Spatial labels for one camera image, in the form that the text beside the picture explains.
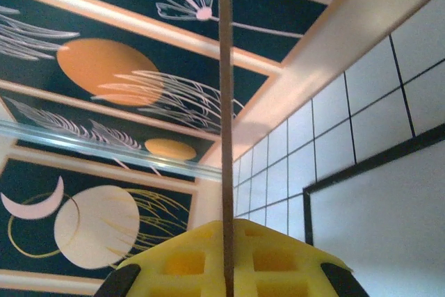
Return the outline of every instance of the crescent moon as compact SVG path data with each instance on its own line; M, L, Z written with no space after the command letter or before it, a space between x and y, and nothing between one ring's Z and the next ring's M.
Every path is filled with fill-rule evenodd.
M36 204L19 204L0 193L3 206L8 212L21 219L41 219L51 215L62 202L63 199L63 179L58 177L56 190L44 201Z

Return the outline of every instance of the yellow foam block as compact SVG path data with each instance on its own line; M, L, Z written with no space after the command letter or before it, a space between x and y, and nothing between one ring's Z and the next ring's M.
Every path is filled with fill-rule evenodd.
M225 297L222 228L206 224L122 262L140 266L127 297ZM320 265L348 269L340 259L248 220L234 231L235 297L338 296Z

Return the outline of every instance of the wooden stick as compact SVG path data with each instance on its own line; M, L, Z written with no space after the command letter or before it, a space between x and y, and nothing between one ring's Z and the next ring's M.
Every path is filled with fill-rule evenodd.
M222 228L226 297L234 297L234 200L232 174L232 0L219 0L220 89L222 138Z

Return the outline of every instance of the black plastic piece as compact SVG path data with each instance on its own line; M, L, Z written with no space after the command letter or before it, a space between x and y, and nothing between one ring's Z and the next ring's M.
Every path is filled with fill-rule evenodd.
M339 297L369 297L349 270L330 263L321 264L321 269Z
M137 264L129 264L113 271L102 283L94 297L125 297L139 272L140 267Z

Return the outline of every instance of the orange circle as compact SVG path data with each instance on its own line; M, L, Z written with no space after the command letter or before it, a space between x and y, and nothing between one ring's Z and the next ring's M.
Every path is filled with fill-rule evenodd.
M145 142L147 150L165 158L190 160L196 157L196 150L183 142L171 139L154 138Z
M93 95L124 106L153 104L162 95L163 84L158 80L145 80L145 84L115 74L132 75L133 71L158 72L150 59L123 43L84 38L67 42L57 51L57 61L64 73L77 85ZM132 85L124 89L100 87L105 84Z

